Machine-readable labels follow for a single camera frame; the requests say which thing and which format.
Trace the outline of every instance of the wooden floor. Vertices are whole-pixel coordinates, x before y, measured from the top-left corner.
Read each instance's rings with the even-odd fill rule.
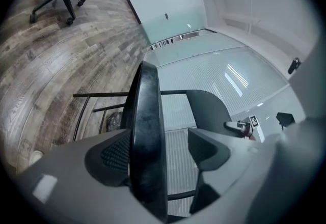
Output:
[[[71,142],[85,98],[73,93],[128,92],[148,43],[126,0],[86,0],[76,20],[62,0],[29,15],[42,0],[16,0],[0,30],[0,140],[19,173],[34,150]],[[123,98],[91,98],[77,139],[98,134],[103,112]]]

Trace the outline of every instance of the metal bar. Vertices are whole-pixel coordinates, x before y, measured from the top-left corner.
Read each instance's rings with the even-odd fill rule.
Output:
[[[73,139],[72,139],[73,142],[76,141],[78,128],[79,128],[80,122],[81,122],[81,120],[82,120],[82,117],[83,117],[83,114],[84,114],[84,111],[85,111],[86,105],[87,105],[87,103],[88,103],[88,100],[90,100],[90,97],[89,97],[89,96],[87,97],[87,99],[86,99],[86,101],[85,101],[85,103],[84,103],[84,105],[83,105],[83,108],[82,108],[82,110],[81,110],[81,112],[80,112],[80,115],[79,115],[79,118],[78,118],[78,121],[77,121],[77,125],[76,125],[76,128],[75,128],[75,133],[74,133],[74,135],[73,135]]]
[[[115,108],[121,108],[121,107],[124,107],[124,105],[125,104],[117,104],[117,105],[107,106],[107,107],[103,107],[103,108],[99,108],[99,109],[94,109],[93,113],[100,112],[100,111],[111,110],[111,109],[115,109]]]
[[[72,97],[118,97],[128,96],[128,92],[120,93],[88,93],[88,94],[73,94]]]
[[[196,192],[195,190],[190,190],[190,191],[183,192],[183,193],[170,194],[170,195],[168,195],[168,201],[175,201],[175,200],[192,197],[192,196],[195,196],[195,192]]]
[[[102,116],[101,125],[100,125],[100,130],[99,130],[98,134],[101,134],[103,123],[104,123],[105,114],[106,114],[106,110],[104,110],[104,113],[103,113],[103,116]]]
[[[187,90],[167,90],[161,91],[161,95],[182,95],[186,94]]]

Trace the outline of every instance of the chair caster wheel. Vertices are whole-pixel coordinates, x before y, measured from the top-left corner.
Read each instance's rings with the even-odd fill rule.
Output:
[[[36,14],[31,14],[30,15],[30,23],[35,23],[36,22]]]
[[[73,19],[72,18],[67,18],[66,24],[68,26],[72,25],[73,24]]]

